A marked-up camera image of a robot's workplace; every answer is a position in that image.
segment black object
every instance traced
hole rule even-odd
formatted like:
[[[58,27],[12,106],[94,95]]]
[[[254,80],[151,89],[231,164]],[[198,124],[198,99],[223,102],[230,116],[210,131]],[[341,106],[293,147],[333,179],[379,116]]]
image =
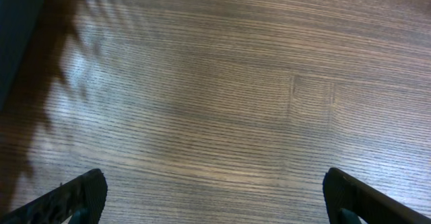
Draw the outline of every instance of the black object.
[[[368,224],[431,224],[431,219],[334,167],[323,180],[323,195],[331,224],[361,223],[358,216]]]
[[[0,219],[0,224],[98,223],[108,186],[99,169],[77,177]]]
[[[43,0],[0,0],[0,110],[21,63],[42,4]]]

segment wood grain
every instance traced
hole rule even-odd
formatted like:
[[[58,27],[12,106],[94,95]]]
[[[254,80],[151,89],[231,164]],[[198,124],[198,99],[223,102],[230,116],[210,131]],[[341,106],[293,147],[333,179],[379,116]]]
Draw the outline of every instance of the wood grain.
[[[92,168],[101,223],[328,223],[339,167],[431,217],[431,0],[46,0],[4,213]]]

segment wooden floor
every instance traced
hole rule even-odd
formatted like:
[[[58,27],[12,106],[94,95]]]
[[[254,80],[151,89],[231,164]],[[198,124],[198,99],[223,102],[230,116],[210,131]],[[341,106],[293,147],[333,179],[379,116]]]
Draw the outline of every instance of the wooden floor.
[[[431,0],[45,0],[0,131],[2,213],[328,223],[339,167],[431,217]]]

